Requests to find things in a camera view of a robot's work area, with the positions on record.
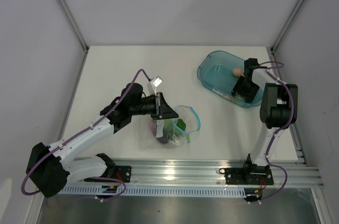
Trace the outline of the clear zip bag teal zipper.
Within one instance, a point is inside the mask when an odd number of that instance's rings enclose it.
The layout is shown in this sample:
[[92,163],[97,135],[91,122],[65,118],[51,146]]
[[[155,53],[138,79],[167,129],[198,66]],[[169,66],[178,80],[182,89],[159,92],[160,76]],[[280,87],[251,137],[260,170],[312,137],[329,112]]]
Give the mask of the clear zip bag teal zipper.
[[176,149],[190,144],[199,135],[201,120],[191,106],[178,105],[178,118],[144,119],[139,126],[138,147],[145,150]]

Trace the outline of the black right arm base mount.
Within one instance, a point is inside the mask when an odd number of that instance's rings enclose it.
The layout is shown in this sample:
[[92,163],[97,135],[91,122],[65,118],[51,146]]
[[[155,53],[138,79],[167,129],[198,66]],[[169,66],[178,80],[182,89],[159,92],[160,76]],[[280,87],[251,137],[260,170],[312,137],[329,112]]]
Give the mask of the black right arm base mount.
[[269,166],[220,168],[228,185],[273,185],[273,175]]

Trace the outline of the green toy bell pepper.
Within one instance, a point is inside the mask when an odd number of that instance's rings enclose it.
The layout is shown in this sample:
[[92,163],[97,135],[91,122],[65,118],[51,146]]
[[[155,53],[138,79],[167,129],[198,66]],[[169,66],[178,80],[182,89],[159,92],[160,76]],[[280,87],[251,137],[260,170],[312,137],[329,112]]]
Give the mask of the green toy bell pepper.
[[186,123],[180,118],[177,120],[176,126],[183,131],[186,130]]

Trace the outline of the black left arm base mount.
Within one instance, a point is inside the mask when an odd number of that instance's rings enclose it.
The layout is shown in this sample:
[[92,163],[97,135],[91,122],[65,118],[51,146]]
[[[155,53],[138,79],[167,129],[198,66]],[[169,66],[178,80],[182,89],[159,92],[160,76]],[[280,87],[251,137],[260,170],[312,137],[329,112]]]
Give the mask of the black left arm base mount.
[[106,169],[104,170],[103,174],[101,176],[96,177],[102,177],[103,180],[95,178],[94,175],[87,177],[84,179],[86,182],[108,182],[108,178],[114,178],[120,181],[123,181],[125,183],[129,183],[131,179],[131,172],[132,167],[131,166],[121,166],[117,165],[109,156],[107,156],[104,153],[97,154],[96,157],[98,157],[100,160],[104,161],[104,164],[106,166]]

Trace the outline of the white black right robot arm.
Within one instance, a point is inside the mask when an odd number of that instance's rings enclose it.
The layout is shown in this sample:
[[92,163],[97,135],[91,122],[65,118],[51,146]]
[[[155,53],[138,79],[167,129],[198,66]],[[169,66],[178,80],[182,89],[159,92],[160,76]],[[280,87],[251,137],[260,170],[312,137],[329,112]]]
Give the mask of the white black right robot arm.
[[244,72],[231,91],[232,96],[250,103],[258,90],[263,90],[260,106],[262,128],[258,140],[242,168],[226,171],[226,176],[231,176],[237,183],[255,184],[264,180],[268,185],[273,184],[272,151],[281,135],[297,119],[298,86],[274,76],[267,64],[259,64],[256,58],[245,60]]

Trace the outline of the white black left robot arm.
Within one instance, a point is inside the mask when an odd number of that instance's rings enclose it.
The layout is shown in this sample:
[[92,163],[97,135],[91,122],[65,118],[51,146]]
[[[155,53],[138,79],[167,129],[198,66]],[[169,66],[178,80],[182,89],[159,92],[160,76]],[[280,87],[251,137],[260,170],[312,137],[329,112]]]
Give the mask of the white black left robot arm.
[[129,83],[110,105],[102,109],[96,119],[69,139],[48,146],[36,144],[30,154],[26,177],[21,185],[31,180],[38,192],[50,198],[68,183],[113,182],[124,184],[115,162],[105,153],[78,160],[77,157],[102,139],[108,138],[131,123],[132,117],[149,115],[154,121],[176,119],[178,114],[166,103],[163,93],[143,96],[143,87]]

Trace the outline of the purple toy eggplant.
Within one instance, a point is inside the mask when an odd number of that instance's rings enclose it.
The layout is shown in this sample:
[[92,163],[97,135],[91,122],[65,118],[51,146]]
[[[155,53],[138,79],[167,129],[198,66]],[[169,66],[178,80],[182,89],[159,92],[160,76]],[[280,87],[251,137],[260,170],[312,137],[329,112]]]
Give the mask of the purple toy eggplant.
[[167,140],[166,136],[164,135],[164,120],[151,120],[148,123],[148,127],[160,144],[166,145],[170,142],[173,142],[173,140]]

